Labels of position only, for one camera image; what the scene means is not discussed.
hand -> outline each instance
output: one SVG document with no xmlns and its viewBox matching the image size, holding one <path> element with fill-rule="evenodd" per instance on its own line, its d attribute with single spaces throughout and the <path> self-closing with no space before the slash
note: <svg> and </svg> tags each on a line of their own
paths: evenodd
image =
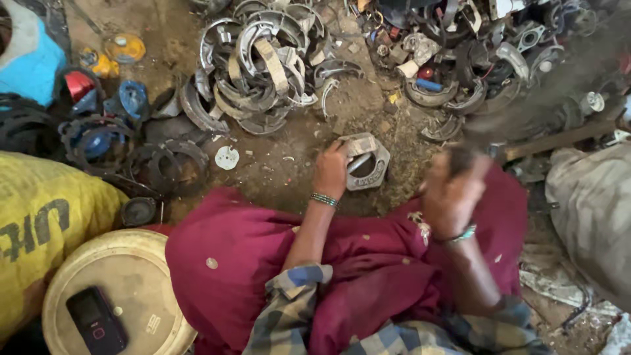
<svg viewBox="0 0 631 355">
<path fill-rule="evenodd" d="M 491 158 L 477 155 L 468 170 L 451 178 L 449 154 L 434 157 L 423 196 L 423 218 L 432 226 L 434 238 L 453 239 L 469 226 L 473 209 L 485 190 L 484 177 L 491 164 Z"/>
<path fill-rule="evenodd" d="M 339 201 L 346 190 L 347 154 L 348 145 L 336 140 L 318 155 L 313 180 L 314 192 Z"/>
</svg>

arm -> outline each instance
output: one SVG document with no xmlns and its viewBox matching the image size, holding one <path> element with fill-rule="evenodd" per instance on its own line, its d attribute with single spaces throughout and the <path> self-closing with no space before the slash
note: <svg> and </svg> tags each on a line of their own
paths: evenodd
<svg viewBox="0 0 631 355">
<path fill-rule="evenodd" d="M 317 158 L 313 189 L 339 200 L 346 190 L 347 147 L 334 142 Z M 268 303 L 254 321 L 243 354 L 306 355 L 304 337 L 316 307 L 319 284 L 331 279 L 330 265 L 320 265 L 335 207 L 311 200 L 281 273 L 265 284 Z"/>
<path fill-rule="evenodd" d="M 476 156 L 471 168 L 452 177 L 449 156 L 436 156 L 423 199 L 423 216 L 432 226 L 433 238 L 450 259 L 447 278 L 456 309 L 461 314 L 490 315 L 502 300 L 475 237 L 450 242 L 469 226 L 471 214 L 484 192 L 484 177 L 492 162 Z"/>
</svg>

plastic container lid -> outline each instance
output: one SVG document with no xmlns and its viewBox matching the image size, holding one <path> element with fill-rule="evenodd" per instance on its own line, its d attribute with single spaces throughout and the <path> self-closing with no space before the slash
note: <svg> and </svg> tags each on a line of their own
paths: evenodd
<svg viewBox="0 0 631 355">
<path fill-rule="evenodd" d="M 197 332 L 177 305 L 164 248 L 167 237 L 144 229 L 106 233 L 81 245 L 52 279 L 42 311 L 52 355 L 90 355 L 66 300 L 98 286 L 127 333 L 121 355 L 183 354 Z"/>
</svg>

mobile phone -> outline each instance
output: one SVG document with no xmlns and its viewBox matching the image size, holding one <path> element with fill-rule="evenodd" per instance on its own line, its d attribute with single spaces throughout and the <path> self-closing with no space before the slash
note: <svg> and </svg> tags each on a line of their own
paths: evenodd
<svg viewBox="0 0 631 355">
<path fill-rule="evenodd" d="M 68 298 L 66 308 L 90 354 L 116 355 L 127 346 L 125 331 L 97 286 Z"/>
</svg>

bracelet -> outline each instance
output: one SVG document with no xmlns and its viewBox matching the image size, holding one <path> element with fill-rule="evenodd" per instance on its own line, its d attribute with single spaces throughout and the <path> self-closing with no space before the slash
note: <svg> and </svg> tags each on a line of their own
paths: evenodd
<svg viewBox="0 0 631 355">
<path fill-rule="evenodd" d="M 335 209 L 339 209 L 339 201 L 337 201 L 334 198 L 328 197 L 327 195 L 323 195 L 321 193 L 313 192 L 313 193 L 311 193 L 309 198 L 311 200 L 315 200 L 315 201 L 318 201 L 318 202 L 325 203 L 325 204 L 327 204 L 329 206 L 333 206 L 333 207 L 335 207 Z"/>
<path fill-rule="evenodd" d="M 476 229 L 477 225 L 475 223 L 472 223 L 469 225 L 469 227 L 467 227 L 467 229 L 464 230 L 464 232 L 458 236 L 456 236 L 454 239 L 450 239 L 448 241 L 440 241 L 439 244 L 442 245 L 446 245 L 446 244 L 453 244 L 453 243 L 458 243 L 461 242 L 465 239 L 469 239 L 471 237 L 473 237 L 475 235 L 475 229 Z"/>
</svg>

